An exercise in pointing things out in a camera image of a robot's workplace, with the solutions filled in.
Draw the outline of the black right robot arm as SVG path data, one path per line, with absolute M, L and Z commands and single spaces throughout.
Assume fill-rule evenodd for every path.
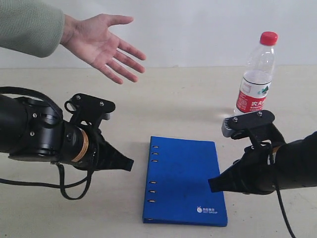
M 317 134 L 291 143 L 261 149 L 247 147 L 243 157 L 215 178 L 212 192 L 230 191 L 267 195 L 277 189 L 317 185 Z

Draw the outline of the green knit sleeve forearm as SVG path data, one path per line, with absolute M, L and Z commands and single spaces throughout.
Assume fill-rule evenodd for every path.
M 40 0 L 2 0 L 0 47 L 46 58 L 59 46 L 64 22 L 61 9 Z

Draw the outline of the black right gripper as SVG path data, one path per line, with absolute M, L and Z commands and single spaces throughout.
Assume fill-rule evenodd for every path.
M 220 175 L 208 179 L 211 192 L 238 192 L 268 195 L 275 191 L 272 145 L 263 142 L 258 148 L 249 146 L 241 159 L 233 162 Z

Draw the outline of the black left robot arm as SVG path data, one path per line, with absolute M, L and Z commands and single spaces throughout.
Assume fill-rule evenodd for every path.
M 0 97 L 0 151 L 24 162 L 59 162 L 82 171 L 131 171 L 134 161 L 111 146 L 99 125 L 115 103 L 86 94 L 65 102 L 73 116 L 65 121 L 47 102 Z

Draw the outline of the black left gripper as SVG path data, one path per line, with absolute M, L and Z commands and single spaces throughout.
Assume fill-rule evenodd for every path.
M 133 167 L 134 160 L 124 156 L 112 145 L 110 145 L 103 137 L 102 131 L 93 128 L 92 125 L 81 124 L 88 135 L 89 147 L 84 156 L 81 170 L 95 171 L 107 170 L 124 170 L 130 172 Z

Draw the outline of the person's open bare hand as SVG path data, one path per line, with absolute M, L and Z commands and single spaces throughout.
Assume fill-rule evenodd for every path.
M 145 67 L 132 57 L 145 60 L 146 55 L 109 30 L 111 26 L 131 22 L 133 17 L 124 15 L 102 13 L 85 20 L 77 20 L 66 14 L 60 44 L 117 84 L 123 84 L 123 78 L 137 82 L 138 76 L 125 66 L 144 73 Z

